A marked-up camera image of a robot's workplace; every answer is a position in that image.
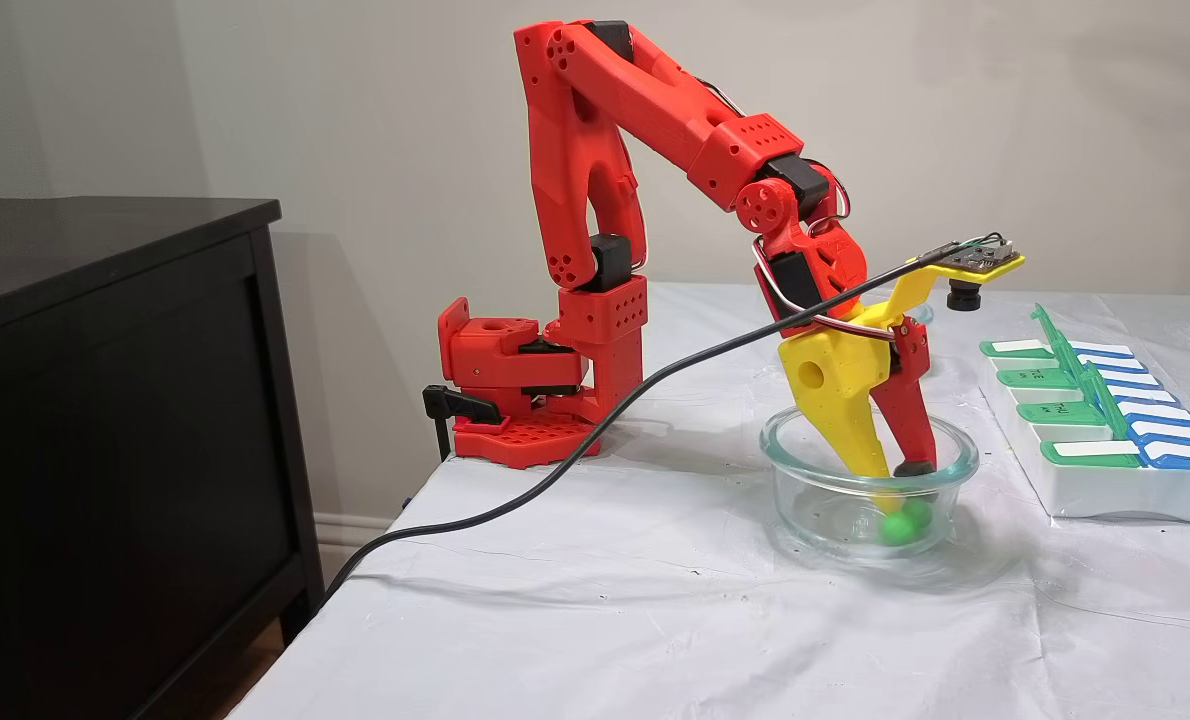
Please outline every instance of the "baseboard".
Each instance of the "baseboard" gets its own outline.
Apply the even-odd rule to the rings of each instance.
[[[353,551],[359,550],[363,543],[384,533],[393,521],[394,518],[365,518],[317,512],[315,534],[320,538],[320,565],[324,568],[324,582],[331,582]]]

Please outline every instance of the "red robot arm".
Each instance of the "red robot arm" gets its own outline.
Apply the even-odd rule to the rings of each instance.
[[[776,317],[795,311],[782,298],[814,305],[864,281],[866,267],[838,223],[837,179],[800,158],[804,143],[768,114],[741,114],[630,24],[539,23],[519,29],[514,42],[537,224],[559,286],[559,318],[536,337],[532,320],[470,319],[459,299],[440,318],[440,351],[445,378],[507,418],[455,425],[458,455],[522,467],[562,459],[641,382],[646,283],[633,270],[644,264],[646,242],[619,129],[759,234],[760,263],[778,292],[756,277]],[[599,224],[594,236],[587,202]],[[854,300],[829,314],[856,309]],[[581,386],[587,361],[591,387]]]

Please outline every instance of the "wooden floor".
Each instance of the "wooden floor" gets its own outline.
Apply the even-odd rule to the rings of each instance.
[[[280,653],[284,652],[284,639],[280,634],[278,621],[273,622],[269,628],[262,630],[256,641],[244,651],[243,659],[238,662],[234,670],[217,678],[214,688],[208,691],[209,700],[206,702],[212,710],[201,716],[208,720],[221,720],[234,709],[239,701],[244,700],[248,691],[251,691],[257,680],[270,670]]]

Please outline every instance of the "table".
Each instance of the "table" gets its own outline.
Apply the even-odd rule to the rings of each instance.
[[[752,287],[654,283],[645,367],[768,319]],[[976,388],[978,340],[1126,343],[1190,406],[1190,298],[983,293],[941,309],[923,382],[982,469],[956,537],[848,566],[778,531],[756,433],[776,340],[669,378],[525,509],[368,556],[234,712],[293,716],[1190,719],[1190,525],[1048,519]],[[397,527],[534,484],[450,461]]]
[[[274,200],[0,200],[0,719],[198,716],[324,591]]]

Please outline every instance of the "red base plate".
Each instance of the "red base plate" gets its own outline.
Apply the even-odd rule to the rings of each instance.
[[[512,417],[502,434],[453,432],[453,447],[458,457],[484,457],[499,465],[521,470],[530,465],[546,465],[563,461],[590,433],[585,420],[572,415],[538,411],[531,415]],[[585,455],[599,452],[599,442]]]

